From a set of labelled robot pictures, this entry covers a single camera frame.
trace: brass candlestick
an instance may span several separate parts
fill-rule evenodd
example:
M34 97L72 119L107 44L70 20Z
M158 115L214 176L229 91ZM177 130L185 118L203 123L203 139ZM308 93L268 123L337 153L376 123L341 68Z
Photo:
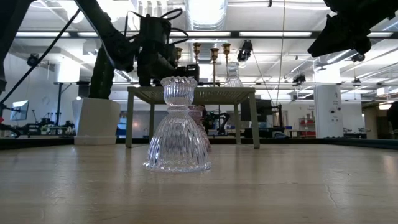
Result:
M176 61L177 67L178 67L179 60L181 58L181 53L182 53L182 48L181 47L177 47L177 61Z
M193 43L193 53L195 53L195 63L198 64L198 54L200 53L201 43Z
M213 87L216 87L216 60L218 58L218 48L212 48L211 59L213 59Z
M225 54L225 59L226 59L226 65L228 66L228 55L231 52L231 44L225 43L223 44L223 49L224 49L224 54Z

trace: ceiling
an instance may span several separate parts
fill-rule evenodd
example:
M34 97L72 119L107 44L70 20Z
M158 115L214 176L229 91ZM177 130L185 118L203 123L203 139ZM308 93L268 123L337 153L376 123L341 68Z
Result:
M161 15L162 12L169 11L175 8L185 9L184 0L162 0L162 1L137 1L137 0L99 0L100 4L108 4L105 8L109 16L113 20L113 25L117 30L124 29L125 15L128 10L137 11L140 13L148 12L152 15ZM318 31L322 30L326 15L332 12L327 10L323 0L288 0L284 8L283 0L274 0L272 7L267 7L268 1L245 1L245 0L229 0L226 8L226 17L223 30L239 30L239 31ZM31 4L25 19L20 26L20 32L32 31L46 31L58 32L60 31L66 21L68 14L70 16L74 11L73 1L35 1ZM203 15L212 15L212 10L209 5L202 5ZM134 25L137 25L136 18L129 20L128 30L135 30ZM178 27L183 30L189 30L187 25L186 11L179 18L172 21L173 27ZM398 18L391 21L382 21L376 25L372 31L397 31ZM73 23L68 31L90 32L93 31L88 21L83 18L79 23ZM180 59L180 65L186 65L193 62L192 43L200 41L216 42L216 46L220 48L216 64L216 74L219 81L223 81L226 76L225 69L225 55L221 44L228 42L231 44L230 61L236 61L236 52L239 50L244 39L228 39L217 38L211 40L189 40L186 43L178 44L177 47L183 49L183 55ZM10 52L19 57L28 57L33 49L38 47L46 47L51 43L52 39L41 38L16 38ZM292 77L299 72L304 73L307 82L312 82L312 75L314 73L312 67L312 58L307 49L311 46L313 39L252 39L254 47L254 54L248 60L247 65L240 69L240 75L243 82L261 82L263 79L267 82L288 82L292 81ZM86 70L81 75L89 76L90 70L93 68L95 58L89 52L95 52L100 41L98 39L75 39L65 38L60 39L56 47L60 49L59 52L50 54L46 60L51 63L57 63L59 58L70 57L74 61L83 65ZM398 82L398 40L386 39L378 41L372 46L370 52L366 54L364 62L355 64L355 69L352 62L340 61L336 66L340 67L341 81L351 82L354 77L361 77L362 82ZM341 54L333 54L326 56L326 60L331 60ZM212 64L201 63L201 78L212 80ZM294 87L281 87L294 90ZM363 94L369 94L375 91L376 86L369 86L362 88Z

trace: white column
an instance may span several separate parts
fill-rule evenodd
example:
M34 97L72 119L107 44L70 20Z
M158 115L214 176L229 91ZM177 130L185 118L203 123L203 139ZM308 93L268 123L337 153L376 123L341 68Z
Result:
M314 82L340 83L340 69L314 66ZM315 127L317 138L343 137L343 113L341 112L340 86L316 86L314 89Z

